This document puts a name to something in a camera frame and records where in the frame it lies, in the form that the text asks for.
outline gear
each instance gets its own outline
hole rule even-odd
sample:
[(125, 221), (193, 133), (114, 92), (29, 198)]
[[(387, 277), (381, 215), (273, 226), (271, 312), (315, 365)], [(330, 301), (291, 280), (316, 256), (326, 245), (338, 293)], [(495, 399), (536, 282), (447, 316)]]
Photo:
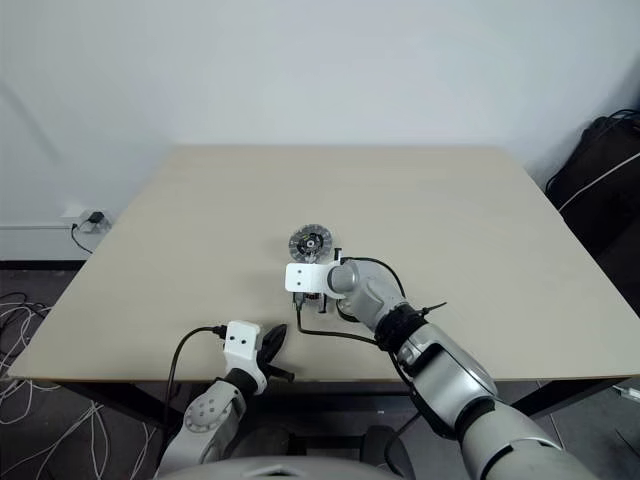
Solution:
[(315, 263), (330, 251), (331, 232), (322, 225), (305, 225), (289, 239), (289, 253), (299, 263)]

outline power outlet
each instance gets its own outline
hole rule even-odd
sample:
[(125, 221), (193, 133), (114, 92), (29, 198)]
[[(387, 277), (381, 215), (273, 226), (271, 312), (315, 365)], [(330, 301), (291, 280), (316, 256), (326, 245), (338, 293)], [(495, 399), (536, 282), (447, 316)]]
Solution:
[[(93, 212), (100, 212), (104, 215), (99, 223), (90, 223), (87, 221)], [(113, 217), (111, 214), (101, 208), (69, 207), (60, 218), (62, 218), (65, 224), (69, 225), (69, 228), (71, 228), (74, 223), (78, 225), (78, 230), (82, 233), (104, 233), (113, 225)]]

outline wooden table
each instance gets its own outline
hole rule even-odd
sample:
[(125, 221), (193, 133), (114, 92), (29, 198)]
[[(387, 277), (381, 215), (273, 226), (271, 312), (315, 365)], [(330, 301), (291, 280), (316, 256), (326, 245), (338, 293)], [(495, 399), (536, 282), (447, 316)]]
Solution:
[[(243, 319), (292, 326), (276, 364), (299, 380), (396, 381), (375, 347), (293, 328), (287, 241), (308, 223), (328, 227), (345, 255), (390, 263), (415, 307), (447, 301), (428, 319), (496, 380), (587, 379), (573, 383), (584, 393), (612, 382), (594, 379), (640, 374), (640, 320), (502, 151), (214, 146), (173, 152), (9, 373), (166, 380), (186, 332)], [(310, 328), (368, 334), (331, 312), (303, 314)], [(220, 342), (194, 337), (176, 378), (210, 381), (223, 368)], [(530, 397), (528, 413), (573, 398), (566, 385)]]

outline baseboard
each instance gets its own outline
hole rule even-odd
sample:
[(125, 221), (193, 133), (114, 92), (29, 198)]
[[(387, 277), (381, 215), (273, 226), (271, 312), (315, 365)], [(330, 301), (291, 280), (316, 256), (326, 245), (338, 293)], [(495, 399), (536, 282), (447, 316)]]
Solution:
[(0, 260), (0, 270), (73, 270), (84, 265), (84, 260)]

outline white wall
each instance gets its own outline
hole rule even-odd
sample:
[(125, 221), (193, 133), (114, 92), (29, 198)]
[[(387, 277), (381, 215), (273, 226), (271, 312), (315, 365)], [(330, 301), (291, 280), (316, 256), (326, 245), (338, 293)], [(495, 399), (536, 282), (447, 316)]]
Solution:
[(83, 258), (175, 143), (502, 145), (542, 182), (640, 91), (636, 0), (0, 0), (0, 258)]

